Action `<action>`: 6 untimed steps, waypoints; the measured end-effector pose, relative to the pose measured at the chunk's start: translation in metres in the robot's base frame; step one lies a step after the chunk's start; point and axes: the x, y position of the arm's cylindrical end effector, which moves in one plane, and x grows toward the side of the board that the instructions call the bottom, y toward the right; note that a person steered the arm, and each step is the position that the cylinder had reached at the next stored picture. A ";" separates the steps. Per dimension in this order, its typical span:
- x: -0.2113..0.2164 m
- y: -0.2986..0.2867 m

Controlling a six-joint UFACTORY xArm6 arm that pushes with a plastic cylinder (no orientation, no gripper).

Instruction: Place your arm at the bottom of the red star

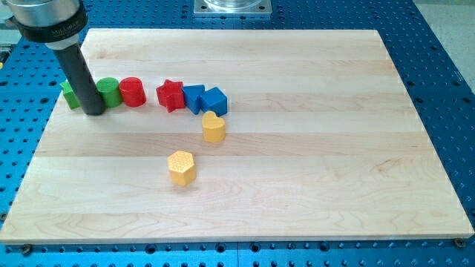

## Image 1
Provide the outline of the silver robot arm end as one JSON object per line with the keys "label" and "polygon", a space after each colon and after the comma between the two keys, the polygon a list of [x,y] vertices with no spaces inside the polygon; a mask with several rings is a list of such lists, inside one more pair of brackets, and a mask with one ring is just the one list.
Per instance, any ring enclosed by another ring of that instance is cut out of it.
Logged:
{"label": "silver robot arm end", "polygon": [[77,45],[88,23],[81,0],[4,0],[1,5],[9,9],[9,20],[24,38],[51,50]]}

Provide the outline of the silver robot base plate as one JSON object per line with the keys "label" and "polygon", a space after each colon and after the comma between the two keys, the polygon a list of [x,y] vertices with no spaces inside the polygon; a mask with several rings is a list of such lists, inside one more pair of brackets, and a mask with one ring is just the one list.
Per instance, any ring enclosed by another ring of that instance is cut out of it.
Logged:
{"label": "silver robot base plate", "polygon": [[270,14],[271,0],[194,0],[194,14]]}

